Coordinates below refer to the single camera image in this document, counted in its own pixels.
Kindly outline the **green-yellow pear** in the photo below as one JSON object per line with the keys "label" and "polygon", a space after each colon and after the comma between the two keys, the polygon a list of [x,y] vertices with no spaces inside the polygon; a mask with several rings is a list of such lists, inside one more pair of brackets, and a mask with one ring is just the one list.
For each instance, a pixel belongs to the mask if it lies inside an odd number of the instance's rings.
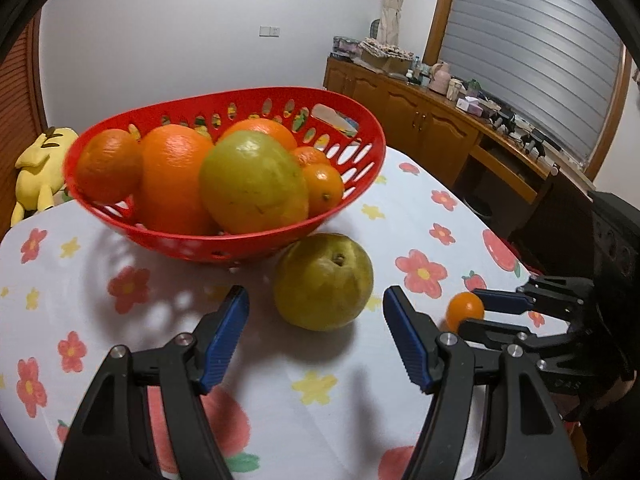
{"label": "green-yellow pear", "polygon": [[358,243],[343,234],[317,233],[285,249],[274,267],[271,290],[285,322],[332,332],[358,318],[373,282],[371,259]]}

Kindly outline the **large green guava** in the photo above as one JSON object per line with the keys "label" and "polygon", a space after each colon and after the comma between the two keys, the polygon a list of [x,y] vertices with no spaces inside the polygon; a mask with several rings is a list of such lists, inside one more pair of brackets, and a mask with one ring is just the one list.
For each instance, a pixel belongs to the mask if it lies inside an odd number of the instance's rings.
{"label": "large green guava", "polygon": [[198,183],[203,206],[231,234],[285,228],[309,216],[302,168],[265,133],[240,131],[218,142]]}

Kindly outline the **dark wooden chair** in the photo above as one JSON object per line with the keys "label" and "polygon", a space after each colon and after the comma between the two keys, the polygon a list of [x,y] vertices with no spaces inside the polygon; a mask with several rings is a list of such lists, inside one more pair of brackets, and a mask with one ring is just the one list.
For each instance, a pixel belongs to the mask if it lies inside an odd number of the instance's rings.
{"label": "dark wooden chair", "polygon": [[508,237],[529,271],[593,277],[592,201],[562,172],[548,177],[532,211]]}

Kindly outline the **cardboard box of items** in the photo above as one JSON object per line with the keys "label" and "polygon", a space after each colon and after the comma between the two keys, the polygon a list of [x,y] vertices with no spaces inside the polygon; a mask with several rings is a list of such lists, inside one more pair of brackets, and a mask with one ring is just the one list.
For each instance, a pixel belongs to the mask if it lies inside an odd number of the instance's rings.
{"label": "cardboard box of items", "polygon": [[359,50],[363,62],[386,74],[404,74],[414,60],[412,52],[393,44],[380,44],[373,38],[360,41]]}

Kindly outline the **small orange tangerine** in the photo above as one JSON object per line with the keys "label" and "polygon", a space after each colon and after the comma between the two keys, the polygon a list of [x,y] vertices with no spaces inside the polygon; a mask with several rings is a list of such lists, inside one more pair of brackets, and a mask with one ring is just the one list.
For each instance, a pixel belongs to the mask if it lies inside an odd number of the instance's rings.
{"label": "small orange tangerine", "polygon": [[299,146],[291,151],[291,155],[296,159],[300,168],[310,165],[331,165],[326,155],[313,146]]}

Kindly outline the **white wall switch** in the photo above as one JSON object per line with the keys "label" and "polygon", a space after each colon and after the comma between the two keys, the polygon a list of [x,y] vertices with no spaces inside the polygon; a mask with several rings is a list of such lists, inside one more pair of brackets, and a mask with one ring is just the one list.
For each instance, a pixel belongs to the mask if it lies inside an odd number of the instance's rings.
{"label": "white wall switch", "polygon": [[277,38],[280,36],[280,28],[276,26],[260,26],[259,36],[264,38]]}

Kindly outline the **yellow plush toy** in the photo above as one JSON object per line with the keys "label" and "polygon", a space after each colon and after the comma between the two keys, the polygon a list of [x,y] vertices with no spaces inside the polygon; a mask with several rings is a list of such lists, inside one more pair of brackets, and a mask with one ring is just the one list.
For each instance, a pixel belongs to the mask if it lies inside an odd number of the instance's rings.
{"label": "yellow plush toy", "polygon": [[15,205],[10,227],[28,212],[43,212],[54,206],[55,194],[64,186],[63,164],[78,134],[71,128],[47,128],[18,156]]}

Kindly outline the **large orange in basket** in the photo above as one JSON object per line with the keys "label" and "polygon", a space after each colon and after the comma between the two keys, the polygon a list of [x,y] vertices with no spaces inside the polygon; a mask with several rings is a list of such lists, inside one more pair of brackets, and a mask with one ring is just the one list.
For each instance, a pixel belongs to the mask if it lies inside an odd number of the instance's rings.
{"label": "large orange in basket", "polygon": [[182,125],[160,126],[140,141],[142,180],[134,211],[149,230],[205,235],[214,222],[204,208],[198,175],[213,143]]}

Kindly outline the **wooden sideboard cabinet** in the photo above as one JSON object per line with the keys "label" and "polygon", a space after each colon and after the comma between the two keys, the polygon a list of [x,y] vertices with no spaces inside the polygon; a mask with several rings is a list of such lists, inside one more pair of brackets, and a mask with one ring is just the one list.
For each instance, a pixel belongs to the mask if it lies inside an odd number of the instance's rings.
{"label": "wooden sideboard cabinet", "polygon": [[326,59],[323,85],[367,107],[388,146],[458,195],[486,203],[496,218],[520,222],[539,206],[590,208],[588,195],[565,174],[544,168],[437,93],[334,56]]}

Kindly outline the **window roller blind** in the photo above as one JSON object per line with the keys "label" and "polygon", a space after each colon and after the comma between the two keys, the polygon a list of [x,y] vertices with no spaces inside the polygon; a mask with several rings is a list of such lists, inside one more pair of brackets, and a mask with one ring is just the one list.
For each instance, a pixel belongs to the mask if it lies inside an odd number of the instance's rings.
{"label": "window roller blind", "polygon": [[591,0],[452,0],[439,56],[585,162],[622,42]]}

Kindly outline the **pink ceramic jug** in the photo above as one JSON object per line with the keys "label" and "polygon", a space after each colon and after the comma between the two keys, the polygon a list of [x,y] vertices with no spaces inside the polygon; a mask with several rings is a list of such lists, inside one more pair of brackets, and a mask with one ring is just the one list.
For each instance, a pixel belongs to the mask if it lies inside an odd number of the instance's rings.
{"label": "pink ceramic jug", "polygon": [[438,62],[431,67],[431,80],[428,88],[444,96],[448,91],[450,79],[449,64],[446,62]]}

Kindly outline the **medium orange mandarin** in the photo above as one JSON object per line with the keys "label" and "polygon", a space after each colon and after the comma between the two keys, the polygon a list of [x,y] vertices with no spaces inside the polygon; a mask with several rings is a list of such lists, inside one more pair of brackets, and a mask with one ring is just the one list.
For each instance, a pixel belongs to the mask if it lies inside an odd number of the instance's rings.
{"label": "medium orange mandarin", "polygon": [[75,177],[80,192],[89,200],[104,205],[126,200],[142,179],[139,142],[126,130],[103,130],[82,150]]}

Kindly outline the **small orange kumquat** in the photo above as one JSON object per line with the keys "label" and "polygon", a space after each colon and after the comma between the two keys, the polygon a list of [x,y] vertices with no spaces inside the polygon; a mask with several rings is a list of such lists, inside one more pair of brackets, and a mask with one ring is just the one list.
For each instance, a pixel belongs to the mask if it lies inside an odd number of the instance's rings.
{"label": "small orange kumquat", "polygon": [[472,292],[459,292],[448,304],[445,322],[448,330],[457,333],[463,321],[472,318],[482,320],[485,316],[483,301]]}

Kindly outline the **white floral strawberry cloth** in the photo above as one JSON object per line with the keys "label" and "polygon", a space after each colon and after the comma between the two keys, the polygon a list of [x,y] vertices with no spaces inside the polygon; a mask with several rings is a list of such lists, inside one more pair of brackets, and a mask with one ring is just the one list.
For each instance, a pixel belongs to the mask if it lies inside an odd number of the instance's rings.
{"label": "white floral strawberry cloth", "polygon": [[374,185],[326,226],[368,253],[374,285],[355,322],[331,333],[286,324],[273,264],[221,269],[149,252],[67,203],[1,245],[1,414],[52,478],[76,408],[107,351],[161,346],[192,330],[234,284],[250,318],[204,408],[239,479],[398,479],[428,408],[382,315],[399,285],[435,321],[465,289],[514,289],[528,273],[460,200],[389,152]]}

